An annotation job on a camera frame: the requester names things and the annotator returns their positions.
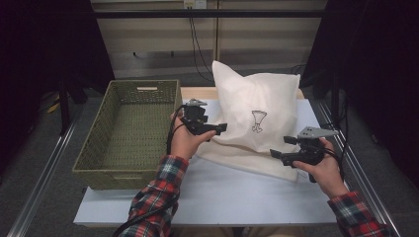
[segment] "hand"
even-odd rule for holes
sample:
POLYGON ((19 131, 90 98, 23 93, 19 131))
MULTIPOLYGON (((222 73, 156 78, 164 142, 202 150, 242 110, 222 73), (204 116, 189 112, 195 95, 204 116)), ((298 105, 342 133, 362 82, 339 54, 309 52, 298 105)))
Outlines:
MULTIPOLYGON (((333 150, 333 145, 328 140, 320 138, 320 141, 325 148, 333 150)), ((335 198, 349 192, 340 176, 338 162, 329 154, 325 154, 323 160, 316 166, 300 161, 294 161, 293 165, 311 174, 320 186, 320 189, 329 198, 335 198)))
POLYGON ((178 113, 178 116, 175 120, 173 130, 175 130, 177 127, 179 128, 177 128, 173 134, 170 154, 189 160, 195 154, 195 152, 197 152, 201 143, 210 140, 213 136, 215 136, 215 131, 212 130, 201 135, 193 135, 181 122, 181 116, 182 113, 178 113))

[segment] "person's left hand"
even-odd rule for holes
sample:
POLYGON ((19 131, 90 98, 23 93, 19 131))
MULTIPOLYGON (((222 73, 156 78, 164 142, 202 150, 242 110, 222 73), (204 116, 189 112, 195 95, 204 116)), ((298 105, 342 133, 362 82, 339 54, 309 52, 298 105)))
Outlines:
POLYGON ((195 154, 195 152, 197 152, 198 147, 203 142, 210 140, 213 136, 215 136, 215 131, 212 130, 201 135, 193 135, 181 122, 181 116, 182 113, 178 113, 178 116, 175 120, 175 125, 173 127, 173 130, 176 129, 176 131, 173 134, 170 155, 179 156, 189 160, 195 154))

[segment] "cable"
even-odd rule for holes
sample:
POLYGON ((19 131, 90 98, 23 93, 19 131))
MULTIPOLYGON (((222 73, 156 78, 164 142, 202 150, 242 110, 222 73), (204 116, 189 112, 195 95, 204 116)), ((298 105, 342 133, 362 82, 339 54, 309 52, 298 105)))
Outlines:
POLYGON ((135 224, 138 224, 140 221, 142 221, 143 219, 147 218, 148 216, 151 216, 157 212, 163 211, 165 209, 168 209, 170 207, 172 207, 176 201, 178 201, 179 199, 179 195, 174 196, 171 200, 169 200, 168 202, 166 202, 166 204, 162 205, 160 208, 157 208, 155 210, 151 210, 148 211, 146 213, 144 213, 141 216, 137 216, 134 217, 131 220, 128 220, 126 223, 122 224, 113 234, 113 237, 118 237, 120 236, 120 234, 122 234, 126 229, 128 229, 130 226, 133 226, 135 224))
MULTIPOLYGON (((349 108, 349 98, 348 96, 345 97, 345 101, 343 102, 343 107, 344 109, 341 111, 340 117, 339 117, 339 121, 341 122, 343 119, 345 120, 345 142, 343 144, 342 147, 342 154, 340 157, 335 157, 335 159, 338 161, 338 165, 339 165, 339 170, 341 173, 341 177, 342 180, 344 179, 344 170, 343 170, 343 163, 345 161, 345 152, 346 149, 348 147, 348 139, 349 139, 349 121, 348 121, 348 108, 349 108)), ((320 127, 324 126, 324 125, 328 125, 329 127, 333 128, 333 123, 332 122, 328 122, 325 123, 323 125, 321 125, 320 127)))
POLYGON ((301 67, 305 67, 306 64, 300 64, 300 65, 296 65, 294 67, 291 68, 290 70, 290 74, 296 75, 297 72, 301 69, 301 67))
POLYGON ((180 107, 179 107, 179 108, 175 111, 175 113, 173 114, 172 121, 170 122, 170 128, 169 128, 169 131, 168 131, 168 133, 167 133, 167 140, 166 140, 166 154, 167 154, 167 155, 170 155, 170 153, 171 153, 171 146, 172 146, 172 139, 173 139, 173 135, 175 134, 175 131, 176 131, 179 127, 181 127, 181 125, 179 125, 178 127, 176 127, 176 129, 173 129, 173 127, 175 126, 175 120, 176 120, 176 117, 178 116, 179 112, 180 112, 182 109, 184 109, 185 107, 186 107, 185 105, 180 106, 180 107))
POLYGON ((299 88, 304 88, 304 87, 308 87, 314 84, 314 82, 320 78, 320 77, 324 77, 327 73, 327 70, 324 68, 320 68, 319 70, 317 70, 316 72, 312 73, 312 75, 310 76, 305 76, 301 78, 301 81, 299 82, 299 88))
POLYGON ((345 180, 345 172, 343 170, 343 154, 344 153, 342 153, 342 155, 339 157, 334 150, 329 149, 329 148, 325 148, 325 147, 319 148, 319 147, 312 146, 312 145, 305 145, 305 147, 308 147, 308 148, 313 149, 313 150, 321 151, 321 152, 323 152, 325 154, 328 154, 331 157, 333 157, 336 160, 336 162, 338 163, 339 174, 341 176, 342 181, 345 180))
POLYGON ((205 80, 207 80, 207 81, 211 81, 211 82, 213 82, 213 80, 211 80, 211 79, 209 79, 209 78, 205 77, 205 76, 201 73, 201 71, 199 70, 199 68, 198 68, 198 63, 197 63, 197 58, 196 58, 195 41, 197 42, 198 51, 199 51, 199 53, 200 53, 200 55, 201 55, 201 59, 202 59, 202 61, 203 61, 203 63, 204 63, 205 68, 206 68, 206 69, 207 69, 207 71, 208 71, 208 72, 209 72, 209 73, 213 76, 212 72, 208 69, 207 64, 206 64, 206 61, 204 60, 203 54, 202 54, 202 52, 201 52, 200 43, 198 42, 198 38, 197 38, 197 31, 195 30, 194 19, 193 19, 193 18, 190 18, 190 19, 189 19, 189 23, 190 23, 190 26, 191 26, 191 37, 192 37, 192 47, 193 47, 193 49, 194 49, 194 62, 195 62, 195 67, 197 68, 197 71, 198 71, 198 73, 200 74, 200 76, 201 76, 202 78, 204 78, 204 79, 205 79, 205 80))

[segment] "drawstring bag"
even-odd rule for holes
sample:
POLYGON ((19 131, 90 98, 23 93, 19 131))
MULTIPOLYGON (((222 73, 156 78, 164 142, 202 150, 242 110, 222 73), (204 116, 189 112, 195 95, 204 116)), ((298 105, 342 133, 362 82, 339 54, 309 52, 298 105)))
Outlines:
POLYGON ((197 155, 231 168, 296 181, 297 172, 270 155, 270 149, 295 152, 284 136, 296 135, 299 75, 258 73, 242 77, 214 61, 212 73, 220 110, 210 123, 227 131, 202 144, 197 155))

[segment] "shirt cuff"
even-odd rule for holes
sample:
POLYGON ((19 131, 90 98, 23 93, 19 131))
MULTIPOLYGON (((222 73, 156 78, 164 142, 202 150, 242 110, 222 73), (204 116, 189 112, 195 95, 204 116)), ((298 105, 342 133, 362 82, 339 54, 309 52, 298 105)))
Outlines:
POLYGON ((327 203, 335 212, 338 222, 344 227, 356 226, 359 223, 375 219, 361 201, 359 192, 350 192, 335 197, 327 203))
POLYGON ((165 155, 161 158, 156 180, 163 180, 180 187, 189 162, 181 157, 165 155))

